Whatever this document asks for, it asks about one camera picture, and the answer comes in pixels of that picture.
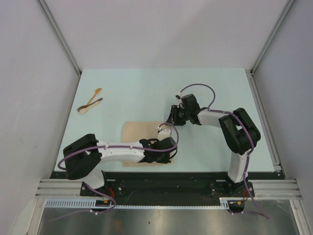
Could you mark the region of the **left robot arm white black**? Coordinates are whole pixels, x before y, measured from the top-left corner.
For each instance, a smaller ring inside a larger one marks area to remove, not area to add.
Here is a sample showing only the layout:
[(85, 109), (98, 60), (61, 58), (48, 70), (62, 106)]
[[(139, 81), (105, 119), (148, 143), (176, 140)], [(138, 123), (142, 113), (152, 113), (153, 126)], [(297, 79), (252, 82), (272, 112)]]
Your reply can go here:
[(176, 155), (178, 144), (172, 137), (141, 139), (132, 143), (108, 143), (99, 141), (94, 134), (87, 134), (63, 149), (64, 158), (58, 163), (69, 180), (82, 180), (91, 186), (96, 195), (104, 195), (108, 183), (100, 163), (134, 162), (168, 164)]

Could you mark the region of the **left aluminium frame post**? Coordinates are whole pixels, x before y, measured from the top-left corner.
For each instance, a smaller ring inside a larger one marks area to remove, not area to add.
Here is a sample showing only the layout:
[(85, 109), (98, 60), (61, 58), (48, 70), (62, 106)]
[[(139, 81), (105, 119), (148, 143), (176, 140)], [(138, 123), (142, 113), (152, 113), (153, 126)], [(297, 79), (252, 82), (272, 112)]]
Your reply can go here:
[(74, 69), (75, 73), (78, 77), (81, 76), (82, 71), (78, 66), (78, 63), (76, 59), (74, 58), (74, 55), (57, 23), (55, 20), (55, 17), (53, 16), (52, 11), (50, 10), (47, 2), (45, 0), (36, 0), (36, 3), (38, 4), (41, 12), (43, 13), (48, 25), (50, 26), (52, 32), (55, 35), (55, 38), (57, 39), (59, 45), (61, 46), (61, 49), (63, 50), (65, 56), (67, 57), (68, 61), (70, 62), (70, 65)]

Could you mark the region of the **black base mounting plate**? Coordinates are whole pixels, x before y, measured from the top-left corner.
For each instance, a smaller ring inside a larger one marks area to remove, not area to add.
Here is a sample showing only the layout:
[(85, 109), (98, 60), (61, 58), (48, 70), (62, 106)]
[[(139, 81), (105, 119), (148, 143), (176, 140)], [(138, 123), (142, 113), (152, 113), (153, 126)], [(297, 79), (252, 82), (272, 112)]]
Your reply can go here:
[[(254, 194), (252, 180), (284, 180), (281, 172), (253, 172), (247, 177), (249, 191), (239, 191), (230, 195), (225, 185), (225, 172), (214, 173), (140, 173), (140, 172), (106, 172), (105, 185), (91, 190), (87, 183), (81, 181), (80, 196), (83, 198), (101, 198), (109, 201), (112, 197), (122, 204), (170, 204), (203, 205), (214, 198), (248, 198)], [(50, 179), (66, 179), (64, 172), (53, 172)]]

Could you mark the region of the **orange wooden spoon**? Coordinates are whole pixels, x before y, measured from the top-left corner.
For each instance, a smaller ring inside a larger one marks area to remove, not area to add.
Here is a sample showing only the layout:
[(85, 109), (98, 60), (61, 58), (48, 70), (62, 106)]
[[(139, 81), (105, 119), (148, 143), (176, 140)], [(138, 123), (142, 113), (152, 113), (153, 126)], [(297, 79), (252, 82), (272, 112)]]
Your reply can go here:
[(88, 103), (87, 103), (87, 105), (89, 105), (92, 101), (93, 101), (93, 99), (97, 96), (97, 94), (98, 93), (100, 93), (101, 92), (101, 88), (97, 88), (96, 90), (95, 90), (95, 92), (94, 92), (94, 95), (91, 97), (91, 99), (88, 101)]

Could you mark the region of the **beige cloth napkin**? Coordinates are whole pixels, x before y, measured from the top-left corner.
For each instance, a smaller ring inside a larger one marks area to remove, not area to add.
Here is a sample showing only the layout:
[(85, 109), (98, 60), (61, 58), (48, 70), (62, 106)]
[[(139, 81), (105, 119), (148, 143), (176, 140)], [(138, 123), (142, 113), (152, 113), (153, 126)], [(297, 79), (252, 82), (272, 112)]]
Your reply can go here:
[[(141, 139), (157, 139), (157, 127), (163, 124), (161, 121), (127, 121), (123, 125), (122, 128), (122, 143), (131, 143), (135, 141), (140, 141)], [(141, 167), (141, 166), (157, 166), (163, 165), (160, 163), (140, 163), (141, 160), (135, 162), (133, 160), (123, 160), (122, 166), (123, 167)], [(171, 160), (168, 165), (174, 162), (174, 158)]]

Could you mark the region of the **front aluminium cross rail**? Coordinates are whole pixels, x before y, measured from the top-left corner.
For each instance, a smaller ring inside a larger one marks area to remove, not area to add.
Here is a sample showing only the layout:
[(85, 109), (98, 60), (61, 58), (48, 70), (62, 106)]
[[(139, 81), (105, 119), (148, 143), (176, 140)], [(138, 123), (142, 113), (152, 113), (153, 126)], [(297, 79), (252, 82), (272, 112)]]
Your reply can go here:
[[(296, 180), (252, 180), (257, 200), (300, 200), (302, 195)], [(41, 179), (36, 198), (82, 198), (81, 181)]]

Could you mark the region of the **light wooden spoon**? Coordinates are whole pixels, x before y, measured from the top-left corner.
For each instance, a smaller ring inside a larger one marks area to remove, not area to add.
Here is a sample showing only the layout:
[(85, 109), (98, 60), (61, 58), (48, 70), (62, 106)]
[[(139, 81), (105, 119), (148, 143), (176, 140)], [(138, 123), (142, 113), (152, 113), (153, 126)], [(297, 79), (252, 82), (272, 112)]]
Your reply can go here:
[(99, 103), (100, 103), (100, 101), (97, 101), (97, 102), (93, 103), (92, 105), (89, 105), (88, 107), (81, 109), (79, 111), (79, 114), (81, 114), (81, 115), (85, 114), (88, 110), (90, 110), (91, 108), (97, 106)]

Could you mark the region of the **right aluminium table rail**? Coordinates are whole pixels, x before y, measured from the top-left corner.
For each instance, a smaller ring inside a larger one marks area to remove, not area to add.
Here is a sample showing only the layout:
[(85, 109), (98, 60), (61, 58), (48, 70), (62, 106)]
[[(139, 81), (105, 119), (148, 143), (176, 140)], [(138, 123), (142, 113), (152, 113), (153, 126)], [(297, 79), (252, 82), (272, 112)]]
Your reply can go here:
[(254, 98), (257, 112), (261, 121), (262, 129), (263, 129), (264, 136), (267, 142), (267, 146), (269, 149), (269, 153), (271, 156), (274, 170), (275, 172), (284, 172), (283, 166), (280, 161), (279, 153), (277, 150), (277, 146), (276, 146), (276, 143), (275, 143), (275, 140), (274, 140), (274, 137), (273, 137), (270, 125), (269, 125), (268, 117), (267, 117), (259, 90), (257, 88), (255, 78), (250, 70), (245, 70), (245, 72), (246, 72), (247, 80), (250, 85), (252, 96)]

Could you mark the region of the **aluminium frame post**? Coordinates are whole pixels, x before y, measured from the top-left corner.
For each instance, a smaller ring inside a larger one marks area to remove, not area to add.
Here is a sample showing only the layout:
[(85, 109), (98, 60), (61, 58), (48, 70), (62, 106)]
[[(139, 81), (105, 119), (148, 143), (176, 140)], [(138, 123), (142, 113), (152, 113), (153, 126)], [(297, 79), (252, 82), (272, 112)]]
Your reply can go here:
[(52, 32), (55, 35), (55, 38), (57, 39), (59, 45), (61, 46), (61, 49), (63, 50), (65, 56), (67, 57), (68, 61), (70, 62), (70, 65), (74, 69), (75, 73), (78, 77), (81, 76), (82, 71), (78, 66), (78, 63), (76, 59), (74, 58), (74, 55), (57, 23), (55, 20), (55, 17), (53, 16), (52, 11), (50, 10), (47, 2), (45, 0), (36, 0), (36, 3), (38, 4), (41, 12), (43, 13), (48, 25), (50, 26)]
[(251, 74), (255, 74), (258, 70), (260, 64), (264, 60), (266, 54), (268, 53), (271, 45), (273, 44), (275, 38), (277, 37), (279, 31), (281, 30), (285, 20), (287, 19), (289, 13), (292, 11), (292, 8), (297, 3), (297, 0), (288, 0), (283, 7), (282, 12), (280, 13), (276, 23), (274, 24), (273, 29), (271, 30), (265, 44), (263, 45), (260, 53), (257, 56), (257, 59), (255, 60), (252, 68), (250, 69)]

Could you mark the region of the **right aluminium frame post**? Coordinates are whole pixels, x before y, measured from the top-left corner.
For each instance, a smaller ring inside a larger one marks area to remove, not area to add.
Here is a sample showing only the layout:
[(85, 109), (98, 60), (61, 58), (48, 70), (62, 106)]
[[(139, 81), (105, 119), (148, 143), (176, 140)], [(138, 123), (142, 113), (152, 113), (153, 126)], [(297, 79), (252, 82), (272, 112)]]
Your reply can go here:
[(263, 45), (260, 53), (257, 56), (257, 59), (255, 60), (252, 68), (250, 69), (251, 74), (255, 74), (258, 70), (260, 64), (264, 60), (266, 54), (268, 53), (271, 45), (273, 44), (275, 38), (277, 37), (279, 31), (281, 30), (285, 20), (287, 19), (289, 13), (292, 11), (292, 8), (297, 3), (297, 0), (288, 0), (283, 7), (282, 12), (280, 13), (276, 23), (274, 24), (273, 29), (271, 30), (265, 44)]

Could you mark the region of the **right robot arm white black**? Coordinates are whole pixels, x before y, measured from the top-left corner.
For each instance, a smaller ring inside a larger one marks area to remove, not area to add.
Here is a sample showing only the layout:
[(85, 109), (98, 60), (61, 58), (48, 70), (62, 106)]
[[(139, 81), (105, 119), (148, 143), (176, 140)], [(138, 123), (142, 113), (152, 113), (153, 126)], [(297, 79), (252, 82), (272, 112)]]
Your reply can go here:
[(244, 108), (232, 112), (201, 108), (193, 94), (180, 97), (179, 104), (172, 105), (167, 122), (183, 126), (187, 121), (195, 125), (221, 128), (225, 142), (231, 150), (230, 167), (225, 190), (230, 196), (249, 191), (246, 178), (250, 155), (261, 139), (261, 134)]

